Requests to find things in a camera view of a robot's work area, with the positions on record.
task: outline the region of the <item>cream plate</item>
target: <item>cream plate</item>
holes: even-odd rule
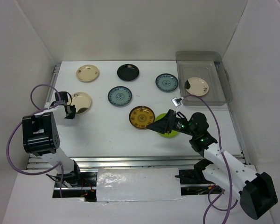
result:
[[[209,85],[201,78],[192,77],[185,84],[188,93],[196,96],[204,96],[209,91]]]
[[[75,105],[76,114],[86,112],[91,105],[91,97],[85,92],[76,92],[72,95],[72,103]]]
[[[76,72],[77,78],[82,82],[90,82],[96,79],[99,75],[99,70],[96,66],[88,64],[78,68]]]

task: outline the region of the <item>teal plate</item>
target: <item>teal plate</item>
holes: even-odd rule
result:
[[[108,100],[114,106],[125,106],[132,100],[132,92],[124,86],[116,86],[109,91]]]
[[[178,87],[178,80],[175,76],[165,73],[156,78],[155,84],[164,92],[172,92]]]

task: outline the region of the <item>purple cable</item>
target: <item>purple cable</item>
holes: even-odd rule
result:
[[[210,194],[211,194],[211,193],[213,192],[213,190],[216,189],[216,188],[219,188],[219,187],[216,186],[216,187],[212,188],[212,189],[209,191],[209,194],[207,195],[207,198],[208,198],[208,200],[209,200],[209,202],[210,202],[210,204],[212,205],[213,208],[215,208],[215,209],[217,209],[217,210],[219,210],[219,211],[227,211],[227,209],[220,209],[220,208],[218,208],[217,206],[215,206],[214,203],[213,203],[213,202],[211,201],[211,199],[210,199]],[[236,206],[237,204],[238,204],[238,200],[235,201],[234,205],[230,208],[230,210],[234,209],[235,206]]]
[[[198,97],[196,95],[192,95],[192,94],[189,94],[187,96],[185,96],[184,98],[187,98],[187,97],[195,97],[199,100],[201,100],[205,105],[206,107],[209,109],[211,115],[213,116],[214,120],[215,120],[215,123],[217,125],[217,129],[218,129],[218,141],[219,141],[219,147],[220,147],[220,150],[222,149],[222,141],[221,141],[221,132],[220,132],[220,127],[219,127],[219,124],[218,124],[218,121],[217,121],[217,118],[214,114],[214,112],[211,110],[210,106],[204,101],[204,99],[202,99],[201,97]],[[224,220],[222,222],[222,224],[225,224],[227,222],[227,219],[228,219],[228,216],[230,214],[230,210],[231,210],[231,203],[232,203],[232,179],[231,179],[231,171],[230,171],[230,168],[228,166],[228,162],[227,162],[227,159],[224,155],[224,152],[221,153],[222,157],[223,157],[223,160],[226,164],[226,169],[227,169],[227,174],[228,174],[228,179],[229,179],[229,201],[228,201],[228,206],[227,206],[227,211],[226,211],[226,215],[224,217]],[[222,195],[222,193],[216,197],[216,199],[213,201],[213,203]],[[212,204],[210,204],[208,206],[208,208],[205,210],[205,213],[203,215],[203,224],[205,224],[205,219],[206,219],[206,214],[207,212],[209,211],[210,207],[212,206]]]
[[[63,174],[64,174],[64,169],[63,169],[63,165],[61,165],[61,178],[60,178],[60,187],[59,187],[60,197],[62,197]]]
[[[39,108],[39,107],[33,102],[32,95],[33,95],[34,90],[36,90],[36,89],[37,89],[38,87],[40,87],[40,86],[47,86],[47,87],[52,88],[52,89],[57,93],[58,99],[61,100],[60,94],[59,94],[59,92],[57,91],[57,89],[55,89],[54,86],[51,86],[51,85],[49,85],[49,84],[39,84],[39,85],[37,85],[36,87],[34,87],[34,88],[32,89],[32,91],[30,92],[30,100],[31,100],[33,106],[34,106],[37,110],[42,110],[42,109]]]
[[[48,86],[48,87],[52,88],[53,90],[55,90],[55,91],[57,92],[58,98],[61,99],[59,92],[58,92],[53,86],[50,86],[50,85],[48,85],[48,84],[40,84],[40,85],[37,85],[36,87],[33,88],[33,90],[32,90],[31,93],[30,93],[31,102],[32,102],[32,104],[33,104],[36,108],[38,108],[38,107],[34,104],[34,102],[33,102],[33,100],[32,100],[32,93],[33,93],[33,91],[34,91],[37,87],[40,87],[40,86]],[[42,111],[44,111],[44,110],[45,110],[45,109],[39,109],[38,111],[32,113],[31,115],[34,115],[34,114],[39,113],[39,112],[42,112]],[[41,175],[41,174],[48,173],[48,172],[52,171],[53,169],[55,169],[56,167],[58,167],[59,165],[61,165],[61,163],[59,162],[59,163],[57,163],[55,166],[53,166],[52,168],[50,168],[50,169],[48,169],[48,170],[45,170],[45,171],[42,171],[42,172],[38,172],[38,173],[29,173],[29,172],[25,172],[25,171],[22,171],[22,170],[20,170],[19,168],[17,168],[17,167],[13,164],[13,162],[11,161],[10,154],[9,154],[9,147],[10,147],[10,143],[11,143],[11,140],[12,140],[12,138],[13,138],[15,132],[19,129],[19,127],[20,127],[21,125],[22,125],[22,121],[21,121],[21,122],[15,127],[15,129],[12,131],[10,137],[8,138],[7,145],[6,145],[6,157],[7,157],[8,163],[9,163],[9,165],[12,167],[12,169],[14,169],[15,171],[17,171],[17,172],[20,173],[20,174],[25,174],[25,175],[34,176],[34,175]]]

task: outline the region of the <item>purple cord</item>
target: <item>purple cord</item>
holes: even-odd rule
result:
[[[58,95],[59,100],[61,99],[59,92],[58,92],[53,86],[50,86],[50,85],[48,85],[48,84],[40,84],[40,85],[37,85],[36,87],[33,88],[33,90],[32,90],[31,93],[30,93],[31,102],[32,102],[32,104],[33,104],[36,108],[38,108],[38,107],[34,104],[34,102],[33,102],[33,100],[32,100],[32,93],[33,93],[33,91],[34,91],[36,88],[38,88],[38,87],[40,87],[40,86],[48,86],[48,87],[52,88],[53,90],[55,90],[55,91],[57,92],[57,95]],[[44,110],[45,110],[45,109],[39,109],[38,111],[32,113],[31,115],[34,115],[34,114],[39,113],[39,112],[42,112],[42,111],[44,111]],[[34,176],[34,175],[41,175],[41,174],[48,173],[48,172],[52,171],[53,169],[55,169],[56,167],[58,167],[59,165],[61,165],[61,163],[59,162],[59,163],[57,163],[55,166],[53,166],[52,168],[50,168],[50,169],[48,169],[48,170],[45,170],[45,171],[42,171],[42,172],[38,172],[38,173],[29,173],[29,172],[25,172],[25,171],[22,171],[22,170],[20,170],[19,168],[17,168],[17,167],[13,164],[13,162],[11,161],[10,154],[9,154],[9,146],[10,146],[11,140],[12,140],[12,138],[13,138],[15,132],[19,129],[19,127],[20,127],[21,125],[22,125],[22,121],[21,121],[21,122],[15,127],[15,129],[12,131],[10,137],[8,138],[7,145],[6,145],[6,157],[7,157],[8,163],[9,163],[9,165],[12,167],[12,169],[14,169],[15,171],[17,171],[17,172],[20,173],[20,174],[25,174],[25,175]]]
[[[59,187],[60,197],[62,197],[63,174],[64,174],[64,169],[63,169],[63,165],[61,165],[61,179],[60,179],[60,187]]]
[[[219,140],[219,147],[220,147],[220,150],[222,149],[222,141],[221,141],[221,132],[220,132],[220,127],[219,127],[219,124],[218,124],[218,121],[217,121],[217,118],[214,114],[214,112],[211,110],[210,106],[204,101],[204,99],[202,99],[201,97],[198,97],[196,95],[192,95],[192,94],[189,94],[187,96],[185,96],[184,98],[187,98],[187,97],[195,97],[199,100],[201,100],[205,105],[206,107],[209,109],[211,115],[213,116],[214,120],[215,120],[215,123],[217,125],[217,129],[218,129],[218,140]],[[227,174],[228,174],[228,179],[229,179],[229,201],[228,201],[228,206],[227,206],[227,211],[226,211],[226,215],[224,217],[224,220],[222,222],[222,224],[225,224],[227,222],[227,219],[228,219],[228,216],[230,214],[230,210],[231,210],[231,203],[232,203],[232,179],[231,179],[231,171],[230,171],[230,168],[228,166],[228,162],[226,160],[226,157],[224,155],[224,152],[221,153],[222,157],[223,157],[223,160],[226,164],[226,169],[227,169]],[[213,203],[222,195],[223,193],[221,193],[218,197],[215,198],[215,200],[213,201]],[[210,204],[208,206],[208,208],[205,210],[205,213],[203,215],[203,224],[205,224],[205,219],[206,219],[206,214],[207,212],[209,211],[209,209],[211,208],[212,204]]]
[[[220,208],[218,208],[217,206],[215,206],[215,205],[214,205],[214,202],[212,202],[211,199],[210,199],[210,194],[211,194],[211,193],[213,192],[213,190],[216,189],[216,188],[219,188],[219,187],[216,186],[216,187],[212,188],[212,189],[209,191],[209,194],[207,195],[207,198],[208,198],[210,204],[213,206],[213,208],[215,208],[215,209],[217,209],[217,210],[219,210],[219,211],[227,211],[227,209],[220,209]],[[230,210],[234,209],[235,206],[236,206],[237,204],[238,204],[238,200],[235,201],[234,205],[230,208]]]
[[[60,96],[59,92],[57,91],[57,89],[55,89],[54,86],[51,86],[51,85],[49,85],[49,84],[39,84],[39,85],[37,85],[36,87],[34,87],[34,88],[32,89],[32,91],[30,92],[30,100],[31,100],[33,106],[34,106],[37,110],[42,110],[42,109],[39,108],[39,107],[34,103],[34,101],[33,101],[33,99],[32,99],[32,95],[33,95],[34,90],[36,90],[36,89],[37,89],[38,87],[40,87],[40,86],[47,86],[47,87],[52,88],[52,89],[57,93],[57,95],[58,95],[58,100],[61,100],[61,96]]]

